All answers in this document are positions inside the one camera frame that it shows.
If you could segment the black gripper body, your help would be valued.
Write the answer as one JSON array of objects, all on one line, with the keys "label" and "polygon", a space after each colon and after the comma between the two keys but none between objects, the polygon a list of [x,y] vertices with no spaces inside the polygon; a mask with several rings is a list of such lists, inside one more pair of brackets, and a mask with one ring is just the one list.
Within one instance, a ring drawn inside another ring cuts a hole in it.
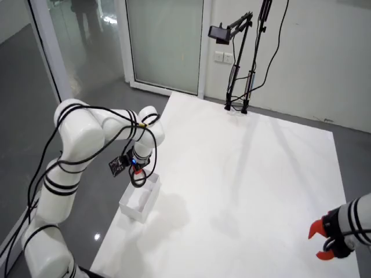
[{"label": "black gripper body", "polygon": [[323,251],[332,250],[335,258],[348,257],[353,250],[344,241],[343,232],[339,224],[339,209],[336,208],[329,211],[322,219],[326,237],[330,239],[328,243],[324,244]]},{"label": "black gripper body", "polygon": [[142,157],[136,156],[134,153],[127,153],[127,159],[128,159],[129,165],[132,166],[134,171],[140,171],[141,169],[145,168],[146,165],[150,163],[150,157],[151,156],[142,158]]}]

